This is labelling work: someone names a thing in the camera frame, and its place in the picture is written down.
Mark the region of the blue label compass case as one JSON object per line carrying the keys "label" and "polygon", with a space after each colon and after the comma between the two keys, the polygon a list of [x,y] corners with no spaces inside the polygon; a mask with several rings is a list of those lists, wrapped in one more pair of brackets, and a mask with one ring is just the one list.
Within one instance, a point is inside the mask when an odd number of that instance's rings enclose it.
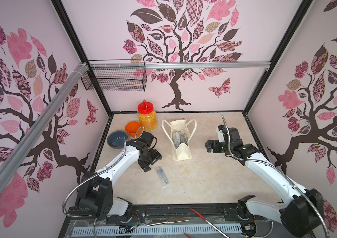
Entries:
{"label": "blue label compass case", "polygon": [[173,140],[173,144],[174,144],[174,147],[177,149],[179,146],[180,146],[180,132],[173,132],[173,135],[172,135],[172,140]]}
{"label": "blue label compass case", "polygon": [[163,170],[163,167],[161,166],[156,167],[156,173],[163,187],[169,185],[169,180]]}

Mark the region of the gold label compass case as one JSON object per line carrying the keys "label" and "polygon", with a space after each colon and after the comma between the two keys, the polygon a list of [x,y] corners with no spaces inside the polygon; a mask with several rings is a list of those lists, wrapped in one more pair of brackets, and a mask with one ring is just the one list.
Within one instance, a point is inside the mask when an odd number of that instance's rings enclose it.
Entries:
{"label": "gold label compass case", "polygon": [[185,133],[181,133],[180,134],[180,143],[181,144],[185,144],[185,145],[189,145],[189,141],[188,141],[188,136],[187,136],[187,134],[185,134]]}

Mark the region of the cream canvas tote bag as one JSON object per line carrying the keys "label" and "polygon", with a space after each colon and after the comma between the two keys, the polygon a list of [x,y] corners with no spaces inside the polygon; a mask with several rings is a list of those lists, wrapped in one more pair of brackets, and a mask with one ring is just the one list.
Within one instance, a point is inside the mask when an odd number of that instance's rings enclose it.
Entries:
{"label": "cream canvas tote bag", "polygon": [[171,142],[173,160],[184,161],[192,159],[190,141],[197,129],[197,121],[195,119],[172,122],[162,120],[161,126]]}

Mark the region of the orange plastic cup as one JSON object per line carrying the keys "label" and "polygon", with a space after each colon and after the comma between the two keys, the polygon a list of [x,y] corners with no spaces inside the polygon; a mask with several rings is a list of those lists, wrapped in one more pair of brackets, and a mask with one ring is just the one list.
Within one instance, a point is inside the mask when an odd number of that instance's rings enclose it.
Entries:
{"label": "orange plastic cup", "polygon": [[129,122],[124,130],[131,138],[138,138],[143,132],[142,125],[137,121]]}

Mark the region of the red lid corn flake jar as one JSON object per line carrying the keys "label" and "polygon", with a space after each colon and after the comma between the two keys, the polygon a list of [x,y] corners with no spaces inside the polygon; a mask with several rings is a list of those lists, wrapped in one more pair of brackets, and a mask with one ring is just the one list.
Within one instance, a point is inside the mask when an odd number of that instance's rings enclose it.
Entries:
{"label": "red lid corn flake jar", "polygon": [[146,131],[153,131],[158,125],[157,115],[152,103],[143,100],[137,107],[140,124]]}

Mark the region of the dark blue ceramic bowl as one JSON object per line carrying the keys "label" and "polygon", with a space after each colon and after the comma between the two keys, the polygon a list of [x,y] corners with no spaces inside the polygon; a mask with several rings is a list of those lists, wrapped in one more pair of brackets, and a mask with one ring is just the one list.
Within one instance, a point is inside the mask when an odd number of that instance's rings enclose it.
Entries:
{"label": "dark blue ceramic bowl", "polygon": [[122,149],[128,139],[125,131],[114,131],[107,138],[107,144],[113,149]]}

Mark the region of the black base frame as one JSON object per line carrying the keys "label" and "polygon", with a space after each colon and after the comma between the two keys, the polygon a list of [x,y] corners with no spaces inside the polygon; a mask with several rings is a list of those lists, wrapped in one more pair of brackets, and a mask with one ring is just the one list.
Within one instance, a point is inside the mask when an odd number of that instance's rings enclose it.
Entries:
{"label": "black base frame", "polygon": [[[232,238],[245,237],[266,237],[282,238],[291,237],[291,234],[279,223],[270,222],[268,218],[258,215],[247,215],[245,217],[238,214],[237,203],[209,203],[209,204],[153,204],[153,205],[131,205],[123,216],[112,215],[104,220],[95,218],[81,218],[83,211],[71,207],[69,212],[75,215],[74,218],[66,218],[61,231],[60,238],[71,238],[75,227],[93,227],[93,236],[96,235],[95,227],[102,226],[132,226],[130,231],[139,226],[158,225],[190,225],[207,224],[202,218],[190,210],[195,209],[200,212],[212,224],[240,224],[241,234],[227,234]],[[208,235],[161,235],[161,236],[121,236],[121,237],[99,237],[99,238],[220,238],[220,234]]]}

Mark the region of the red handled tool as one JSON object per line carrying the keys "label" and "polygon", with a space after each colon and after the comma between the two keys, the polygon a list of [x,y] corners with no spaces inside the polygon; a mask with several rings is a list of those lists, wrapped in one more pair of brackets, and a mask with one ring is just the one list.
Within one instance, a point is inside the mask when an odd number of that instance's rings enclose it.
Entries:
{"label": "red handled tool", "polygon": [[225,238],[229,238],[227,234],[225,234],[222,230],[220,230],[217,226],[212,224],[210,221],[208,221],[200,212],[196,211],[193,208],[190,208],[191,211],[193,211],[195,214],[197,214],[200,218],[202,218],[206,223],[208,223],[212,228],[214,228],[218,233],[220,233]]}

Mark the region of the horizontal aluminium rail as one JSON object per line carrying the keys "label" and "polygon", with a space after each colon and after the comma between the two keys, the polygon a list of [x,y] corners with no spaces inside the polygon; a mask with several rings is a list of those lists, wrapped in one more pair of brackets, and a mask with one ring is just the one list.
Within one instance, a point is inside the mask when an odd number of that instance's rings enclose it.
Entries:
{"label": "horizontal aluminium rail", "polygon": [[184,69],[184,68],[269,68],[269,61],[233,61],[233,62],[162,62],[162,63],[109,63],[91,61],[89,64],[93,68],[144,68],[144,69]]}

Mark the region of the diagonal aluminium rail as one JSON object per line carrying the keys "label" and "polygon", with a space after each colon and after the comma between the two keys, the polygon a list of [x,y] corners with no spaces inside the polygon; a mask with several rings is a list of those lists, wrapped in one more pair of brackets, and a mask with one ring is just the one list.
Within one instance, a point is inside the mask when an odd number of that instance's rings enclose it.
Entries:
{"label": "diagonal aluminium rail", "polygon": [[16,145],[8,159],[0,166],[0,195],[56,114],[58,108],[63,104],[70,91],[87,70],[88,63],[86,62],[80,63],[75,68],[70,74],[68,82],[63,84],[60,91],[52,98],[35,123],[30,127],[30,130]]}

